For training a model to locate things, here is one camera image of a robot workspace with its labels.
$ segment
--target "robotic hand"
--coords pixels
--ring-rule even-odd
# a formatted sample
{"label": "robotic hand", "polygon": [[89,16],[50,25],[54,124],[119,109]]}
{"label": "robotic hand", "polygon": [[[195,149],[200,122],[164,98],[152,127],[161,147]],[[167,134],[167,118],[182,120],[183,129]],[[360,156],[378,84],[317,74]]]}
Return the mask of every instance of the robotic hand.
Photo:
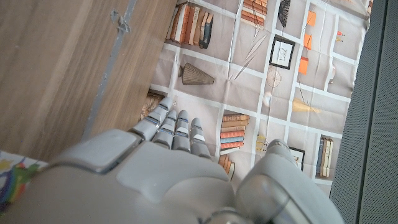
{"label": "robotic hand", "polygon": [[325,194],[272,141],[236,194],[211,161],[198,118],[159,106],[128,132],[66,150],[33,178],[4,223],[343,223]]}

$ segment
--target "book spine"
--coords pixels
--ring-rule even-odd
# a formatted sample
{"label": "book spine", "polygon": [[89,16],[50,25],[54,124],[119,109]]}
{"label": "book spine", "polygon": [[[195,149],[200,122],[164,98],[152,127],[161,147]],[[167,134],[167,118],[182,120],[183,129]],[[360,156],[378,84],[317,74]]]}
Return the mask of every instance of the book spine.
{"label": "book spine", "polygon": [[250,12],[246,12],[246,11],[242,11],[242,14],[245,15],[245,16],[249,16],[250,18],[253,18],[255,21],[259,21],[259,22],[264,23],[264,19],[262,17],[260,17],[260,16],[256,16],[256,15],[254,15],[254,14],[252,14]]}
{"label": "book spine", "polygon": [[228,127],[235,127],[235,126],[246,126],[249,124],[248,120],[245,121],[227,121],[227,122],[222,122],[221,127],[222,128],[228,128]]}
{"label": "book spine", "polygon": [[177,13],[176,13],[176,15],[174,17],[174,21],[173,21],[172,32],[170,34],[170,39],[171,40],[174,40],[174,38],[175,38],[175,34],[176,34],[176,31],[177,31],[177,24],[178,24],[178,19],[180,17],[180,13],[181,13],[181,7],[178,7]]}
{"label": "book spine", "polygon": [[228,161],[229,161],[229,156],[226,155],[224,163],[223,163],[223,167],[228,163]]}
{"label": "book spine", "polygon": [[325,151],[325,157],[323,158],[323,172],[322,172],[322,176],[326,177],[326,174],[328,172],[327,168],[328,168],[328,161],[329,161],[329,152],[330,152],[330,141],[329,139],[327,140],[327,144],[326,144],[326,151]]}
{"label": "book spine", "polygon": [[181,7],[181,11],[180,11],[180,15],[178,17],[177,29],[175,30],[175,38],[174,38],[174,41],[176,41],[177,43],[180,43],[180,40],[181,40],[182,25],[183,25],[185,10],[187,10],[187,5],[183,4],[180,7]]}
{"label": "book spine", "polygon": [[187,6],[184,14],[184,20],[182,22],[182,29],[181,29],[181,38],[180,38],[180,43],[183,43],[185,40],[185,36],[187,33],[187,26],[188,26],[188,19],[189,19],[189,12],[190,12],[191,7]]}
{"label": "book spine", "polygon": [[246,130],[245,126],[228,127],[228,128],[221,128],[221,133],[227,133],[231,131],[244,131],[244,130]]}
{"label": "book spine", "polygon": [[250,1],[260,4],[261,6],[267,7],[268,0],[250,0]]}
{"label": "book spine", "polygon": [[240,137],[244,136],[244,131],[231,131],[227,133],[221,133],[220,138],[232,138],[232,137]]}
{"label": "book spine", "polygon": [[243,2],[243,6],[249,9],[252,9],[260,14],[266,15],[267,14],[267,8],[262,7],[254,2]]}
{"label": "book spine", "polygon": [[234,151],[236,151],[236,150],[240,150],[241,148],[240,147],[233,147],[233,148],[228,148],[228,149],[222,149],[222,150],[220,150],[220,152],[227,151],[227,150],[232,150],[232,149],[234,149]]}
{"label": "book spine", "polygon": [[229,167],[229,171],[228,171],[229,181],[232,181],[232,178],[234,176],[234,172],[235,172],[235,163],[231,162],[231,167]]}
{"label": "book spine", "polygon": [[200,27],[200,40],[199,40],[199,47],[203,48],[203,38],[205,37],[205,25],[207,21],[207,17],[209,14],[206,12],[205,16],[203,17],[203,21],[201,22],[201,27]]}
{"label": "book spine", "polygon": [[320,173],[319,176],[322,177],[323,176],[323,165],[325,163],[325,153],[326,153],[326,146],[328,144],[328,140],[326,140],[325,138],[323,138],[323,149],[322,149],[322,160],[321,160],[321,168],[320,168]]}
{"label": "book spine", "polygon": [[218,164],[221,165],[222,162],[224,162],[226,155],[220,155],[220,158],[218,159]]}
{"label": "book spine", "polygon": [[240,141],[243,141],[243,136],[220,139],[221,143],[231,143],[231,142],[240,142]]}
{"label": "book spine", "polygon": [[183,42],[185,44],[189,44],[189,38],[191,37],[192,23],[193,23],[193,15],[195,14],[195,7],[189,7],[189,16],[187,22],[187,31],[185,32],[185,38]]}
{"label": "book spine", "polygon": [[322,162],[322,150],[323,150],[323,143],[324,140],[321,139],[319,143],[319,150],[318,150],[318,160],[317,160],[317,174],[319,175],[321,172],[321,162]]}
{"label": "book spine", "polygon": [[174,9],[174,12],[173,12],[172,20],[170,21],[169,30],[167,31],[166,39],[170,39],[170,36],[171,36],[171,34],[172,34],[172,29],[173,29],[173,24],[174,24],[175,15],[177,14],[177,12],[178,12],[178,8],[175,8],[175,9]]}
{"label": "book spine", "polygon": [[211,27],[213,26],[213,15],[210,15],[208,17],[209,19],[207,20],[205,24],[205,33],[203,36],[203,48],[207,49],[210,43],[210,38],[211,38]]}
{"label": "book spine", "polygon": [[243,0],[243,3],[246,3],[246,4],[250,5],[250,6],[256,7],[258,9],[261,9],[262,11],[266,8],[266,7],[262,6],[261,4],[258,4],[258,3],[254,2],[254,1],[251,1],[251,0]]}
{"label": "book spine", "polygon": [[224,166],[223,166],[223,168],[224,168],[224,170],[226,170],[226,167],[228,166],[228,163],[229,163],[230,161],[229,161],[229,158],[228,158],[228,156],[226,157],[226,160],[225,160],[225,162],[224,162]]}
{"label": "book spine", "polygon": [[205,16],[205,12],[200,9],[199,16],[198,16],[198,22],[197,22],[197,28],[195,29],[195,35],[193,36],[193,44],[195,46],[199,46],[200,28],[201,28],[201,22],[203,21],[204,16]]}
{"label": "book spine", "polygon": [[244,121],[249,119],[249,115],[245,114],[229,114],[223,116],[223,121]]}
{"label": "book spine", "polygon": [[242,141],[221,144],[221,148],[222,149],[228,149],[228,148],[232,148],[232,147],[242,147],[242,146],[243,146],[243,142]]}
{"label": "book spine", "polygon": [[244,19],[244,20],[250,21],[250,22],[252,22],[254,24],[259,24],[260,26],[264,26],[263,22],[259,22],[259,21],[255,20],[255,19],[253,19],[253,18],[251,18],[249,16],[245,16],[244,14],[241,14],[241,18]]}
{"label": "book spine", "polygon": [[331,153],[333,152],[333,140],[330,139],[330,151],[329,151],[329,160],[328,160],[328,168],[326,168],[326,176],[330,175],[330,164],[331,164]]}
{"label": "book spine", "polygon": [[195,37],[195,31],[196,31],[197,24],[198,24],[199,11],[200,11],[200,8],[195,7],[195,11],[193,12],[191,33],[190,33],[189,41],[188,41],[188,44],[190,44],[190,45],[193,45],[193,38]]}
{"label": "book spine", "polygon": [[229,174],[229,168],[231,168],[231,161],[228,161],[228,165],[226,166],[225,169],[227,175]]}

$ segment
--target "wooden panel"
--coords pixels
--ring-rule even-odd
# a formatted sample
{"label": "wooden panel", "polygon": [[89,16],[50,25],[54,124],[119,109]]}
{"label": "wooden panel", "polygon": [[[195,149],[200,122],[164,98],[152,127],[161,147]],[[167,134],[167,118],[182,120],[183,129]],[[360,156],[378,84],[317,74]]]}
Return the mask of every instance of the wooden panel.
{"label": "wooden panel", "polygon": [[0,149],[49,160],[80,141],[128,0],[0,3]]}
{"label": "wooden panel", "polygon": [[127,130],[137,123],[176,2],[136,3],[130,22],[132,33],[124,36],[92,134],[110,128]]}

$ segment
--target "picture frame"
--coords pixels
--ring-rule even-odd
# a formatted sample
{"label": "picture frame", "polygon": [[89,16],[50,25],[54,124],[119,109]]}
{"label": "picture frame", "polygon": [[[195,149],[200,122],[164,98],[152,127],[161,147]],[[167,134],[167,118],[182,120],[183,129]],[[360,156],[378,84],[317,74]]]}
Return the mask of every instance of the picture frame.
{"label": "picture frame", "polygon": [[290,153],[293,155],[293,158],[296,161],[297,168],[303,171],[305,151],[301,149],[296,149],[294,147],[289,147],[289,148],[290,148]]}
{"label": "picture frame", "polygon": [[269,58],[269,64],[290,70],[290,64],[292,63],[293,51],[295,42],[281,38],[279,36],[274,37],[272,43],[271,56]]}

